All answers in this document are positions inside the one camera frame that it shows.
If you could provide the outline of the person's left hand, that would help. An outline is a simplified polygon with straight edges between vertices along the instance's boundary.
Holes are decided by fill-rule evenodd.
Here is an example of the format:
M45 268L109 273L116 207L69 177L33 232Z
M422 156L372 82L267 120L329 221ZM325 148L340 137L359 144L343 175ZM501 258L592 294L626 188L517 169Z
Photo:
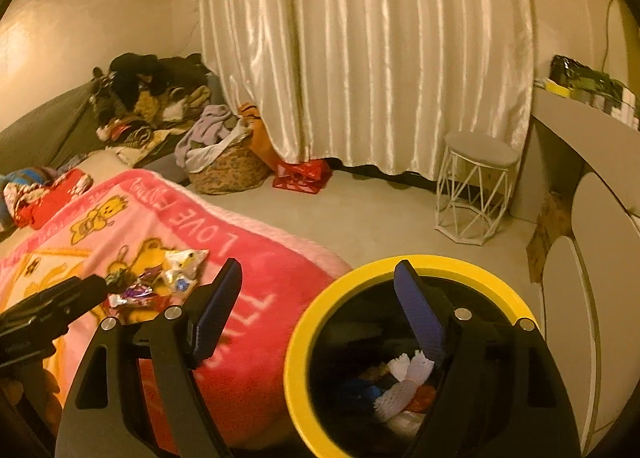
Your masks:
M47 429L53 436L57 436L63 412L58 398L61 389L55 376L47 369L43 369L39 381L43 390L38 397L32 398L32 388L25 389L20 380L10 377L1 378L1 391L12 407L16 407L26 397Z

